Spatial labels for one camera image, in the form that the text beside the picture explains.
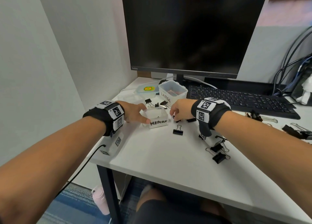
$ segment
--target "person's left hand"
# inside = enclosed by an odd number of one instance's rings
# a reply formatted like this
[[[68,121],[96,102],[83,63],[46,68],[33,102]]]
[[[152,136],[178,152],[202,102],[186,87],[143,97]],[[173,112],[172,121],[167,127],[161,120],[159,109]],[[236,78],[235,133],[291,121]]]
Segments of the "person's left hand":
[[[150,119],[147,119],[146,117],[140,114],[141,110],[143,111],[146,110],[146,106],[143,103],[136,105],[124,101],[116,101],[116,102],[118,102],[124,108],[124,120],[126,122],[137,121],[143,124],[149,124],[151,122]]]

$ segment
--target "wristband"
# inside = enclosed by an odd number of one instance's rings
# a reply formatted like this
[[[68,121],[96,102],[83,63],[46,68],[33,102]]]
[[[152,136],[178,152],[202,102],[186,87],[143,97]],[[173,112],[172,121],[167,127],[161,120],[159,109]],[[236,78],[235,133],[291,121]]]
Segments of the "wristband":
[[[197,100],[192,108],[192,115],[199,122],[199,130],[202,135],[211,136],[211,129],[213,129],[223,114],[227,111],[231,111],[230,105],[220,99],[216,98],[204,98]]]
[[[123,125],[124,108],[117,102],[106,100],[84,113],[83,118],[86,116],[103,121],[106,125],[104,136],[112,137]]]

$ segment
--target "yellow-green label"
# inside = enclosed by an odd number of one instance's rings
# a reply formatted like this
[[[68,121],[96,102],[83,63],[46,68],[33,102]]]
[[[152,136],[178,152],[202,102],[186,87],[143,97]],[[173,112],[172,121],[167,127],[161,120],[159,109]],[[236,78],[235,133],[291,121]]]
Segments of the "yellow-green label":
[[[154,91],[155,88],[154,87],[145,87],[143,90],[144,91]]]

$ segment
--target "hand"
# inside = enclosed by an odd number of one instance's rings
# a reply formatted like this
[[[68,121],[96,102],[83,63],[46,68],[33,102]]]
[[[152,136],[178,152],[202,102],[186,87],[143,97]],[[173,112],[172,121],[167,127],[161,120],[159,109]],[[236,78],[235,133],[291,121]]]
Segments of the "hand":
[[[150,119],[147,119],[146,117],[142,116],[140,114],[140,111],[146,110],[146,106],[143,103],[140,103],[138,105],[136,104],[131,104],[123,101],[116,101],[122,107],[124,108],[124,120],[126,122],[140,122],[143,124],[149,124],[151,122]]]
[[[197,100],[192,99],[179,99],[177,100],[171,107],[170,115],[174,115],[174,121],[182,120],[182,119],[192,119],[194,118],[191,114],[192,105]]]

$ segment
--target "black shorts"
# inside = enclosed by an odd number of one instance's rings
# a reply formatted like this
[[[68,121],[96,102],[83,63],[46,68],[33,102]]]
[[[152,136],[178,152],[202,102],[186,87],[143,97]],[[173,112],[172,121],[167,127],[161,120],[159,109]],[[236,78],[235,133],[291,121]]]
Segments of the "black shorts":
[[[160,200],[149,200],[135,214],[134,224],[231,224],[227,219],[201,210],[191,211]]]

